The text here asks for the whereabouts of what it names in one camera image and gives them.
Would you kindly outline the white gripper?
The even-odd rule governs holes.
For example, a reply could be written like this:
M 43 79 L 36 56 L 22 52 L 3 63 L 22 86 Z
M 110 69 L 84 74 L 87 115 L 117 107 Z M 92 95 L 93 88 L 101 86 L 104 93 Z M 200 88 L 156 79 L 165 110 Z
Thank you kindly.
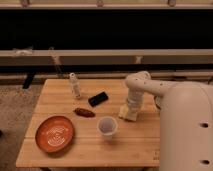
M 137 113 L 141 109 L 142 99 L 141 98 L 133 99 L 128 97 L 126 100 L 126 104 L 131 113 Z

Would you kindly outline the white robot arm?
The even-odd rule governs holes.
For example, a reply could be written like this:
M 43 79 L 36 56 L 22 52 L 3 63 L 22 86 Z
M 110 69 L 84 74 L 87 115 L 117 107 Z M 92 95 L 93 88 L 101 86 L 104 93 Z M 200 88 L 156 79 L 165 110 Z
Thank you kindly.
M 146 71 L 125 84 L 130 109 L 144 92 L 160 99 L 159 171 L 213 171 L 213 85 L 153 80 Z

